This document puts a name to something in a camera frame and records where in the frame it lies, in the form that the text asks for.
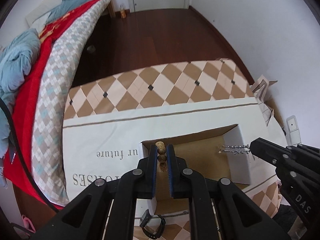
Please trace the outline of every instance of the diamond patterned tablecloth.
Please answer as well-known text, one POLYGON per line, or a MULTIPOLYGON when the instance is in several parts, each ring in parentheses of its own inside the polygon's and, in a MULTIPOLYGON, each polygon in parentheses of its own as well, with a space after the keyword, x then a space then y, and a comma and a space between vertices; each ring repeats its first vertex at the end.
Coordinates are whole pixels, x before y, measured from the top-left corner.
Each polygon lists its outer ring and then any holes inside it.
MULTIPOLYGON (((68 94, 64 119, 244 97, 253 97, 253 94, 246 78, 232 60, 170 63, 116 74, 72 88, 68 94)), ((259 187, 261 191, 251 196, 270 217, 277 213, 281 202, 277 183, 270 183, 273 177, 252 188, 259 187)), ((175 221, 179 222, 166 224, 160 239, 190 239, 188 218, 179 220, 176 217, 175 221)), ((133 235, 134 240, 148 240, 140 227, 134 227, 133 235)))

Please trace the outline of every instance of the black smartwatch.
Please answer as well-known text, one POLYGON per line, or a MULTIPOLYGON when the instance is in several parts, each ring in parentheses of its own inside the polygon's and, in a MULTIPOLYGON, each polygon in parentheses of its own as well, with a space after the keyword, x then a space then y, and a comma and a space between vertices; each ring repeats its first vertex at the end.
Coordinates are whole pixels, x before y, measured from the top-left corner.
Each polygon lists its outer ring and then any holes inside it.
POLYGON ((140 218, 140 227, 142 228, 142 231, 144 232, 144 234, 151 238, 151 239, 158 239, 160 238, 160 236, 162 235, 163 231, 164 231, 164 227, 165 227, 165 219, 158 215, 158 217, 161 219, 160 225, 158 227, 158 229, 156 230, 155 233, 150 233, 149 231, 147 231, 145 229, 145 226, 147 225, 147 223, 150 221, 150 219, 152 218, 152 216, 150 215, 149 210, 147 209, 144 214, 142 215, 142 217, 140 218))

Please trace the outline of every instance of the bottle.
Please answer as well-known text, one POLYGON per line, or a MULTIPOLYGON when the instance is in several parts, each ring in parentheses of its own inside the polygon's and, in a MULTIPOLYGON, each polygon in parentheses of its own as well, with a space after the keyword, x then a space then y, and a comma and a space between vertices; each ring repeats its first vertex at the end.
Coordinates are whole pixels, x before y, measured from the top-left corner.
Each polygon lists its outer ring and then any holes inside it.
POLYGON ((124 18, 127 17, 127 16, 125 15, 123 3, 120 5, 120 14, 121 14, 121 18, 122 18, 122 19, 124 19, 124 18))

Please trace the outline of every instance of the dark brown floor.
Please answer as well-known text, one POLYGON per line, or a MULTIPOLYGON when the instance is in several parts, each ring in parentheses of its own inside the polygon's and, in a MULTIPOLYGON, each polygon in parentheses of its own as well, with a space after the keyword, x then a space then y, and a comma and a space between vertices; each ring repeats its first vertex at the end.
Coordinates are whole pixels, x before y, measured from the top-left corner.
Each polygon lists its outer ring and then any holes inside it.
MULTIPOLYGON (((126 19, 99 19, 84 52, 72 86, 128 70, 157 64, 231 58, 251 83, 252 77, 224 38, 192 10, 165 9, 132 13, 126 19), (94 45, 96 52, 86 48, 94 45)), ((54 212, 15 187, 20 212, 36 229, 54 212)))

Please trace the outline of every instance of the wine cork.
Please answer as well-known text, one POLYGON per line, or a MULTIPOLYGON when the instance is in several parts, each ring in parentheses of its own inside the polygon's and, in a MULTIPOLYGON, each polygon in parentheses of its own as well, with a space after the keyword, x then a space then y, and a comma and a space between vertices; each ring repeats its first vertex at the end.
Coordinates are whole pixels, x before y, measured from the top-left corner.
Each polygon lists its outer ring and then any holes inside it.
POLYGON ((167 156, 165 154, 163 155, 158 155, 158 161, 160 163, 165 163, 167 161, 167 156))
POLYGON ((167 163, 159 163, 160 171, 166 172, 167 171, 167 163))
POLYGON ((163 142, 156 142, 156 146, 160 155, 165 154, 165 146, 163 142))

